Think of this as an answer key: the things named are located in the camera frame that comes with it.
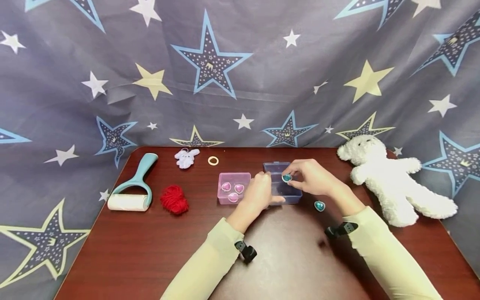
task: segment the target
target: pink heart gem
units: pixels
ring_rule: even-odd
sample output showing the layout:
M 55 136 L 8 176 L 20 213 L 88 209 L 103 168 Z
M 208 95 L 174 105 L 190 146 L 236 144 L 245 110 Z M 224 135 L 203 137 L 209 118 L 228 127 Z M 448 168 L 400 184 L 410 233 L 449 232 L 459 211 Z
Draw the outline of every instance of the pink heart gem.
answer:
M 232 185 L 230 184 L 230 182 L 225 182 L 220 188 L 224 192 L 229 192 L 232 189 Z
M 235 191 L 239 194 L 243 193 L 243 190 L 245 189 L 245 187 L 243 186 L 243 184 L 235 184 Z
M 236 203 L 239 200 L 239 195 L 235 192 L 228 195 L 228 200 L 232 203 Z

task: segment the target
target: left hand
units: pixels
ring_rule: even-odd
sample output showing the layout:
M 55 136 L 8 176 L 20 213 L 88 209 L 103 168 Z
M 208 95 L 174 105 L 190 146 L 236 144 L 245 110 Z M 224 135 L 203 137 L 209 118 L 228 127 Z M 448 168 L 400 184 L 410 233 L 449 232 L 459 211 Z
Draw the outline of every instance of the left hand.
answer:
M 272 176 L 270 172 L 259 172 L 250 180 L 241 203 L 248 205 L 259 213 L 270 204 L 285 202 L 282 196 L 272 196 Z

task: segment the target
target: dark red wooden table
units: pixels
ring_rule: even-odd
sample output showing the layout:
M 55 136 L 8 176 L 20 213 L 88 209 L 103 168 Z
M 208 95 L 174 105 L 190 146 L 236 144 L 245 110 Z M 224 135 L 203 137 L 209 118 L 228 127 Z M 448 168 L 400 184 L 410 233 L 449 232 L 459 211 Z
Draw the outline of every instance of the dark red wooden table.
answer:
M 255 175 L 264 162 L 315 158 L 380 212 L 375 197 L 351 183 L 352 166 L 336 157 L 336 149 L 202 148 L 188 170 L 176 166 L 173 156 L 179 149 L 140 147 L 132 153 L 116 185 L 133 176 L 145 153 L 158 154 L 145 177 L 153 191 L 152 205 L 144 213 L 104 206 L 56 300 L 159 299 L 208 231 L 235 208 L 217 203 L 220 172 Z M 209 165 L 209 156 L 217 156 L 220 163 Z M 180 185 L 189 201 L 190 210 L 182 216 L 170 215 L 159 201 L 171 184 Z M 258 256 L 248 266 L 238 260 L 210 299 L 387 299 L 347 237 L 326 239 L 324 229 L 339 224 L 341 216 L 329 199 L 322 200 L 327 206 L 322 213 L 314 209 L 311 195 L 297 205 L 264 211 L 245 236 Z M 479 280 L 438 220 L 421 217 L 413 226 L 392 231 L 444 299 L 480 299 Z

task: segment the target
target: teddy bear's leg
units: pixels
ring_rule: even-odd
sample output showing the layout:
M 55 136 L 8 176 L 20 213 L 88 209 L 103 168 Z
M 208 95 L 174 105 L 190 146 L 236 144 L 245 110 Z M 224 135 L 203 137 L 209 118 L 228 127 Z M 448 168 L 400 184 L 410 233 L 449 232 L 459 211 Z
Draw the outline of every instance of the teddy bear's leg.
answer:
M 382 212 L 387 222 L 395 227 L 413 225 L 418 215 L 401 191 L 381 191 L 377 194 Z
M 444 219 L 456 214 L 458 206 L 445 196 L 435 194 L 413 179 L 408 185 L 407 199 L 424 216 Z

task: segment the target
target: beige rubber band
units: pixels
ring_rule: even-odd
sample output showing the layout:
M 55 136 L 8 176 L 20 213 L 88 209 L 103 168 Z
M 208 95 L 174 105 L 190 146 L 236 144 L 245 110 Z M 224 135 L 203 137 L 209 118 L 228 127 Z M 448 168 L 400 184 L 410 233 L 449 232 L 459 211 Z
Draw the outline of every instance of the beige rubber band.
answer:
M 216 166 L 216 165 L 218 165 L 218 157 L 216 157 L 216 156 L 211 156 L 211 157 L 209 157 L 209 158 L 208 158 L 208 164 L 211 165 L 211 166 Z

